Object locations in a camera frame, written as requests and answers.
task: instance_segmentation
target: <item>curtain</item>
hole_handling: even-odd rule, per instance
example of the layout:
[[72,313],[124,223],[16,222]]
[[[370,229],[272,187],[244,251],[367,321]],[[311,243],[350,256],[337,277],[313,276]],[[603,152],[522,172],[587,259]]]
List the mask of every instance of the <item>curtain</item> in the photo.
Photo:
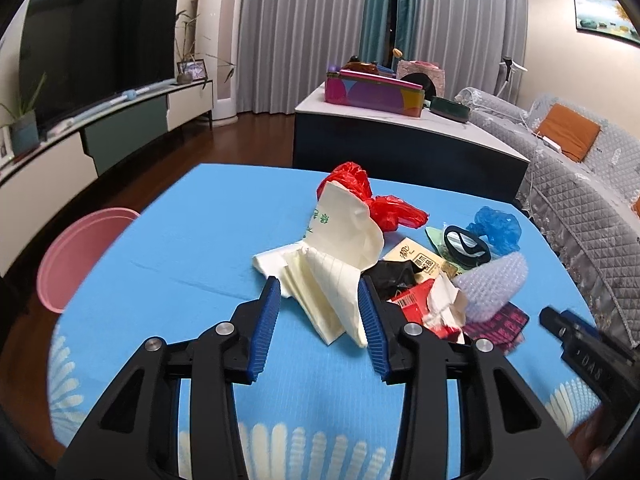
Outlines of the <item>curtain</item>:
[[[467,86],[493,94],[504,81],[502,56],[524,61],[527,0],[417,0],[414,59],[446,72],[446,97]],[[514,102],[520,75],[502,98]]]
[[389,0],[365,0],[360,35],[360,59],[367,62],[383,62],[385,37],[388,28],[386,16]]
[[364,0],[243,0],[238,111],[292,113],[358,53]]
[[398,0],[396,42],[394,47],[402,51],[405,59],[414,58],[414,21],[416,0]]

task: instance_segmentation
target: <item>silver pivot bolt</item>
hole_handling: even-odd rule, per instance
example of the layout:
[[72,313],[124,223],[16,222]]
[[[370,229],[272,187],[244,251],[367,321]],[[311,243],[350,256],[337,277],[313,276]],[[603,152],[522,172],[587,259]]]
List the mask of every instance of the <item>silver pivot bolt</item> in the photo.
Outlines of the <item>silver pivot bolt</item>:
[[162,346],[162,340],[157,337],[149,338],[145,341],[145,350],[147,352],[155,352]]
[[407,335],[420,335],[422,333],[422,327],[417,323],[407,323],[404,326],[404,332]]
[[233,333],[235,329],[236,327],[233,326],[233,323],[229,323],[228,321],[225,321],[216,326],[216,334],[229,335]]
[[478,348],[479,351],[486,353],[494,349],[494,344],[488,339],[482,338],[476,341],[476,348]]

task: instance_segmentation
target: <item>blue plastic bag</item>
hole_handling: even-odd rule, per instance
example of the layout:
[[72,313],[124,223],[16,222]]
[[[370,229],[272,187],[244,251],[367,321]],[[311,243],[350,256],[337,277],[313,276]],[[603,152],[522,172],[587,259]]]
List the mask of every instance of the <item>blue plastic bag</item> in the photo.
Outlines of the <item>blue plastic bag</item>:
[[493,246],[493,253],[506,256],[520,250],[518,241],[522,235],[522,229],[514,215],[484,206],[476,213],[474,220],[475,222],[471,222],[466,230],[476,236],[486,236]]

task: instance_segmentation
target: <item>sofa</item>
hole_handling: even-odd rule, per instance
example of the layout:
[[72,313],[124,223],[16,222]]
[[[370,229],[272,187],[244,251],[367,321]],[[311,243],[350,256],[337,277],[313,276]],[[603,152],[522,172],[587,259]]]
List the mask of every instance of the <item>sofa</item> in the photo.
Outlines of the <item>sofa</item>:
[[[456,101],[470,121],[526,156],[517,198],[531,215],[589,305],[596,325],[631,346],[640,344],[640,139],[605,118],[550,94],[531,110],[466,88]],[[554,104],[600,125],[581,162],[534,134]]]

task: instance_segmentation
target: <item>orange cushion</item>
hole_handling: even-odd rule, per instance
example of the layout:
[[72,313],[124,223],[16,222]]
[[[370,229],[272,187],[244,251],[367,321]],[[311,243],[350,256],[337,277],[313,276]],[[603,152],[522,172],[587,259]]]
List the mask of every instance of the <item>orange cushion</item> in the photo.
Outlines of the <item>orange cushion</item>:
[[540,123],[538,133],[560,144],[562,153],[572,161],[580,162],[600,133],[600,125],[566,106],[555,104]]

